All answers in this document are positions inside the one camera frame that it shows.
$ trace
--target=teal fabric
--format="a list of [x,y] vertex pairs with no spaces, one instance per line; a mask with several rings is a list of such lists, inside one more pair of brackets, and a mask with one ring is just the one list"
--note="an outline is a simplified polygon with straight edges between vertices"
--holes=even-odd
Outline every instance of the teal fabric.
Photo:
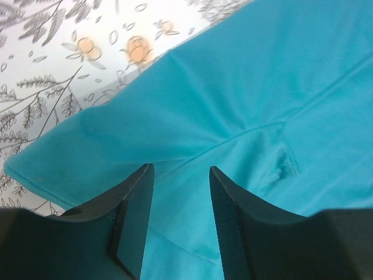
[[223,279],[209,167],[302,215],[373,207],[373,2],[257,0],[8,159],[65,208],[154,163],[142,279]]

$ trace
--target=patterned surface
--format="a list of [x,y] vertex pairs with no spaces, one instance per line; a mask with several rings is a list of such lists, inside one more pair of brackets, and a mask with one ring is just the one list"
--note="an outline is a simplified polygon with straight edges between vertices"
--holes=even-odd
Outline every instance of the patterned surface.
[[[0,0],[1,167],[66,118],[108,102],[165,51],[247,2]],[[63,213],[2,170],[0,207]]]

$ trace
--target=folded cloth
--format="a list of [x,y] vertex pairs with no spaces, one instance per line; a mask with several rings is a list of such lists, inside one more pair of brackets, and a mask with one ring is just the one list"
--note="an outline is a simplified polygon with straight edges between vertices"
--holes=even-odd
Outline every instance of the folded cloth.
[[216,165],[302,215],[373,206],[373,2],[257,0],[8,159],[70,208],[154,163],[143,279],[223,279]]

